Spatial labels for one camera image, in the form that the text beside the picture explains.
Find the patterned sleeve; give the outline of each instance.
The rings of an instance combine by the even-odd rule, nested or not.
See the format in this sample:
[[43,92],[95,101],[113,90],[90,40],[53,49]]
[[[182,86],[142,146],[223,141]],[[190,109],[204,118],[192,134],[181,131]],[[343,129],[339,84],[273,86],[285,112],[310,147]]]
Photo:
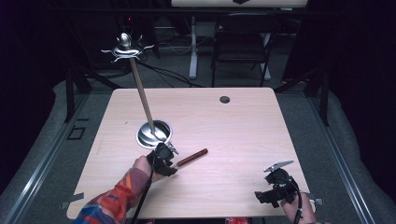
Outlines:
[[148,180],[143,171],[130,169],[114,189],[88,202],[73,223],[125,223],[126,213],[138,202]]

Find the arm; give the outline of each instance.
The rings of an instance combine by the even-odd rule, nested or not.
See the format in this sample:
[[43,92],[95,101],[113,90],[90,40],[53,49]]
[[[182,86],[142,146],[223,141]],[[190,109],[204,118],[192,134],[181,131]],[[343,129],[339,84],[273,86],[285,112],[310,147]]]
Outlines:
[[[97,196],[82,208],[74,224],[124,223],[127,211],[140,199],[150,172],[146,157],[141,156],[114,189]],[[153,179],[160,177],[154,173]]]
[[[301,193],[301,200],[303,203],[303,212],[301,213],[301,218],[299,224],[320,224],[321,222],[317,222],[317,218],[315,216],[314,210],[312,208],[311,202],[309,202],[308,196],[306,194]],[[298,197],[294,196],[294,201],[292,203],[286,203],[285,201],[281,202],[283,207],[283,211],[288,217],[290,223],[293,223],[294,217],[296,215],[298,209]]]

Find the hand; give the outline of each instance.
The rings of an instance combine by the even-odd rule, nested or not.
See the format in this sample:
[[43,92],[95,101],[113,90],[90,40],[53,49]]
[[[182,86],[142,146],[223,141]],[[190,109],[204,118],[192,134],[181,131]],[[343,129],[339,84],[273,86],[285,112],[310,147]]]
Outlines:
[[[134,161],[133,167],[143,171],[148,176],[151,173],[151,166],[150,166],[146,156],[140,156],[138,159],[136,159]],[[163,177],[164,177],[164,175],[159,175],[159,174],[154,172],[152,174],[152,182],[155,182],[155,181],[157,181],[159,179],[162,179]]]
[[[292,203],[287,203],[284,200],[280,202],[280,205],[282,205],[286,217],[288,217],[291,223],[293,223],[296,212],[298,210],[298,200],[299,200],[298,196],[295,195],[294,201]],[[301,193],[301,200],[303,203],[303,212],[301,213],[299,224],[316,222],[317,218],[315,217],[311,202],[309,202],[309,199],[306,196],[306,194]]]

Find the wooden table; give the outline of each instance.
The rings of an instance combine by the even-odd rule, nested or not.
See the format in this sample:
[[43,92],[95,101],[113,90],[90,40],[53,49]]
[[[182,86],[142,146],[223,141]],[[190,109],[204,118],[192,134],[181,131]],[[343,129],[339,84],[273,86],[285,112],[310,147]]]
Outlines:
[[[263,170],[279,161],[300,189],[309,192],[273,90],[268,88],[146,89],[154,119],[173,129],[176,163],[203,148],[208,153],[155,182],[140,218],[283,216],[281,208],[261,204],[254,191],[272,189]],[[228,96],[230,103],[219,98]],[[137,90],[116,90],[109,101],[67,216],[98,194],[112,189],[140,155],[150,151],[135,140],[146,121]],[[127,216],[132,217],[134,210]]]

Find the metal pole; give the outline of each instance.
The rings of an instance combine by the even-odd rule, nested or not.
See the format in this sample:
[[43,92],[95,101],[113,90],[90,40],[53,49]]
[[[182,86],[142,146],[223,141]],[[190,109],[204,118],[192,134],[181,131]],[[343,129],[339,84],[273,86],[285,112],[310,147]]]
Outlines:
[[134,74],[134,80],[136,81],[137,90],[139,91],[140,100],[142,101],[143,108],[145,109],[146,117],[148,118],[148,125],[151,129],[151,134],[155,136],[154,121],[152,120],[151,113],[149,111],[149,103],[146,97],[145,91],[143,89],[142,81],[140,80],[139,72],[137,71],[136,62],[134,57],[129,58],[129,62],[132,66],[132,73]]

